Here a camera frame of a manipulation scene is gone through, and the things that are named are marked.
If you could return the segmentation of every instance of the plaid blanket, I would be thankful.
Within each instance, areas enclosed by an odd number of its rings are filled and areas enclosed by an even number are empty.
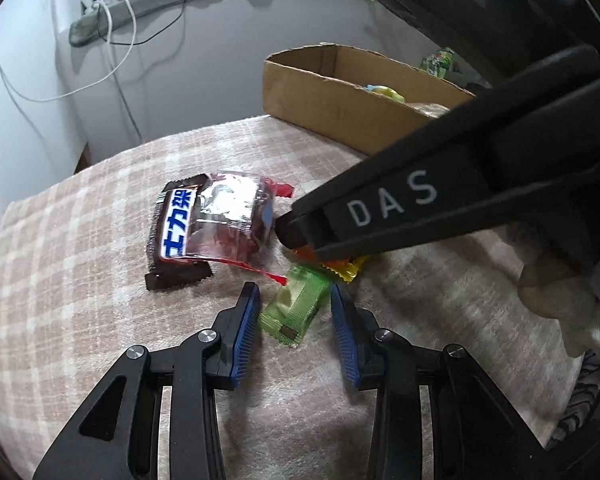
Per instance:
[[[23,478],[128,346],[178,345],[233,306],[245,280],[260,285],[263,304],[275,294],[275,282],[222,265],[196,286],[144,288],[150,218],[167,181],[241,170],[300,196],[359,159],[260,117],[155,140],[12,203],[0,233],[0,442]],[[279,200],[279,212],[290,202]],[[414,344],[466,346],[546,442],[580,361],[565,354],[556,323],[519,303],[520,269],[487,231],[374,258],[353,289]],[[328,309],[296,350],[258,338],[248,379],[217,396],[228,478],[364,478],[374,396],[344,383]],[[168,395],[162,410],[159,476],[168,478]]]

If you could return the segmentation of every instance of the green package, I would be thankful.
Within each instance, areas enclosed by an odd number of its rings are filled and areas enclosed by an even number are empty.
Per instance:
[[[260,313],[260,326],[281,343],[297,347],[330,287],[331,280],[318,270],[293,266],[286,285]]]

